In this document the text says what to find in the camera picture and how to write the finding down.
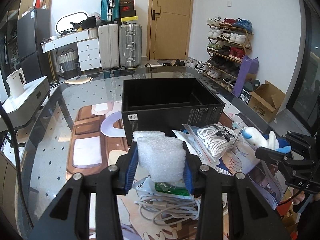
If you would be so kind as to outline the person's right hand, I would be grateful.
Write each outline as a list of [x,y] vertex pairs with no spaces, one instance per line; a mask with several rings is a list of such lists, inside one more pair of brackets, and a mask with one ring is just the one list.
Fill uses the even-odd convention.
[[313,194],[302,191],[293,201],[293,212],[302,213],[307,205],[312,201]]

